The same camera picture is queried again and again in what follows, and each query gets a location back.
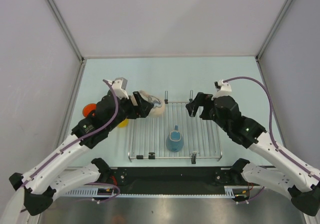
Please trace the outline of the orange mug black handle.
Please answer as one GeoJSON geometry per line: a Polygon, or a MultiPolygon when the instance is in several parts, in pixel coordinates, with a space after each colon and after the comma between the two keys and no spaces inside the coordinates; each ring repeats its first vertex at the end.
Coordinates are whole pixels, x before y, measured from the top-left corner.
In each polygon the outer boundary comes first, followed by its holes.
{"type": "Polygon", "coordinates": [[[84,117],[87,117],[92,111],[96,110],[96,104],[95,103],[90,103],[87,104],[83,109],[82,109],[82,115],[84,117]]]}

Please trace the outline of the blue mug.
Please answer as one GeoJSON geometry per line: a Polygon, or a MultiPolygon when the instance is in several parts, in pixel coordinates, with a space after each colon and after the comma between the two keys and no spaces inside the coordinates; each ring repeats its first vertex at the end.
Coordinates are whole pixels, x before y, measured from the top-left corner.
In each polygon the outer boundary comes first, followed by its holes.
{"type": "Polygon", "coordinates": [[[178,125],[175,125],[173,130],[168,134],[165,145],[170,152],[174,153],[180,152],[183,149],[184,137],[180,132],[178,125]]]}

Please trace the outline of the dark green mug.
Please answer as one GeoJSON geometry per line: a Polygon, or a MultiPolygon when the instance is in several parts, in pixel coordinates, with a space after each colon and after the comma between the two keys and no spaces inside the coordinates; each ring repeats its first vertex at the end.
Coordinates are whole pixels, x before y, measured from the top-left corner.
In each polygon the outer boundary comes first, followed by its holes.
{"type": "Polygon", "coordinates": [[[111,97],[111,96],[113,96],[113,93],[109,90],[109,91],[107,92],[107,95],[111,97]]]}

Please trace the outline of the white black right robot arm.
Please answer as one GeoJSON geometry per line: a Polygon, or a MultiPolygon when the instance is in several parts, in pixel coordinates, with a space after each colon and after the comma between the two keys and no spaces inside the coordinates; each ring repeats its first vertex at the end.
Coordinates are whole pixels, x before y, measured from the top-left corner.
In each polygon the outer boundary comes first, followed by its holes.
{"type": "Polygon", "coordinates": [[[252,118],[242,115],[237,102],[229,95],[213,97],[199,92],[186,104],[190,117],[202,107],[200,118],[214,121],[236,144],[263,157],[277,170],[268,170],[239,159],[230,172],[231,180],[259,184],[286,198],[301,212],[316,216],[320,210],[320,171],[278,145],[272,135],[252,118]]]}

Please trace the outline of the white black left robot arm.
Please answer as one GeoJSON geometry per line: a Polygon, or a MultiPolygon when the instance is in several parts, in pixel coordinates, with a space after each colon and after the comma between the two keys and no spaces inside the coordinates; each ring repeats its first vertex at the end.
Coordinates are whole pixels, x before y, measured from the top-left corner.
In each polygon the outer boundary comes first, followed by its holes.
{"type": "Polygon", "coordinates": [[[143,91],[119,97],[110,90],[46,159],[30,171],[15,172],[9,177],[12,187],[23,193],[23,210],[36,216],[70,190],[95,182],[107,183],[112,171],[102,158],[94,158],[89,165],[69,174],[61,173],[71,162],[105,140],[121,122],[146,118],[154,107],[152,99],[143,91]]]}

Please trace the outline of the cream floral mug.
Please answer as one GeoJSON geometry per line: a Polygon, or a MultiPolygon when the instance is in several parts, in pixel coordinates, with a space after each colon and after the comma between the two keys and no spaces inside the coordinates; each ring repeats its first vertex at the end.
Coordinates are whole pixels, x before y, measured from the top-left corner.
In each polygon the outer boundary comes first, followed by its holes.
{"type": "Polygon", "coordinates": [[[158,118],[165,112],[165,101],[159,97],[148,94],[144,90],[139,91],[142,98],[150,104],[153,104],[148,116],[152,118],[158,118]]]}

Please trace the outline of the yellow mug black handle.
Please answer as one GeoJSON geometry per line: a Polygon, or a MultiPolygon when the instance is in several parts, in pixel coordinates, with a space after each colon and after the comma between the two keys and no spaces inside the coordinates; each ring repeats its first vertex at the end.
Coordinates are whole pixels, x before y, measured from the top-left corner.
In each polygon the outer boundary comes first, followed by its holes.
{"type": "Polygon", "coordinates": [[[118,127],[118,128],[125,128],[125,127],[128,126],[128,124],[129,124],[129,120],[128,120],[128,119],[125,119],[125,120],[123,120],[121,123],[119,123],[117,127],[118,127]]]}

